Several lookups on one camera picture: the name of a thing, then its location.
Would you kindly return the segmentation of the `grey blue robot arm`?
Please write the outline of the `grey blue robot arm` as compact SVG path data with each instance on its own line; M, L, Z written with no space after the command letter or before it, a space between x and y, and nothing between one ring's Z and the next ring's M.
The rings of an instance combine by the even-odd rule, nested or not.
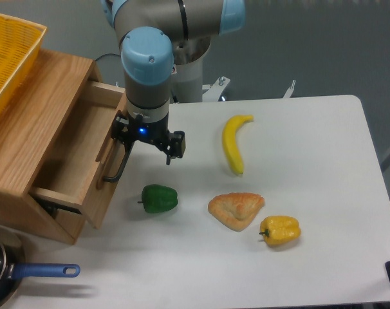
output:
M241 29L244 1L102 1L116 33L125 73L127 112L113 138L131 152L135 141L154 145L168 160L181 158L185 134L168 130L174 45Z

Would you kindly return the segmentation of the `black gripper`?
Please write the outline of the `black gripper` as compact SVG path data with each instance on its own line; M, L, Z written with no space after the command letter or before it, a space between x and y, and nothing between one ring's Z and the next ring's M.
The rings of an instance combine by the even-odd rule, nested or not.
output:
M135 141L151 144L166 154L166 164L170 165L175 158L183 158L186 149L185 133L170 132L169 115L156 122L144 122L142 115L133 118L117 111L111 124L111 138L120 142L127 153Z

